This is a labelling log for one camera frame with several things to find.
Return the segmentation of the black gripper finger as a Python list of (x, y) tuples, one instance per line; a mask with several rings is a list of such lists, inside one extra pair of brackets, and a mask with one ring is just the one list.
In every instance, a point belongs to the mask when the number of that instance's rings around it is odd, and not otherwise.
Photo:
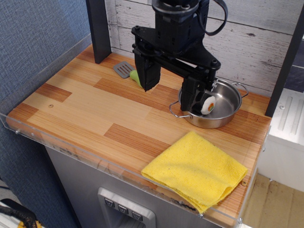
[(148, 91), (160, 81), (161, 65), (155, 60), (160, 52), (155, 50), (146, 52), (139, 47), (135, 47), (133, 52), (140, 85), (145, 91)]
[(197, 91), (205, 92), (207, 84), (203, 81), (199, 81), (193, 77), (188, 77), (183, 80), (181, 88), (181, 110), (189, 111), (192, 103), (194, 102)]

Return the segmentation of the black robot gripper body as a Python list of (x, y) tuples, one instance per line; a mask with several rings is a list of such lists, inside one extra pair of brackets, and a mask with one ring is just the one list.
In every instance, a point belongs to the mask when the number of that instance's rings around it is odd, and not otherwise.
[(221, 31), (207, 31), (208, 0), (154, 0), (155, 27), (134, 26), (133, 50), (159, 51), (156, 62), (183, 78), (193, 77), (207, 84), (212, 91), (216, 84), (216, 71), (221, 63), (203, 45), (205, 35), (214, 36)]

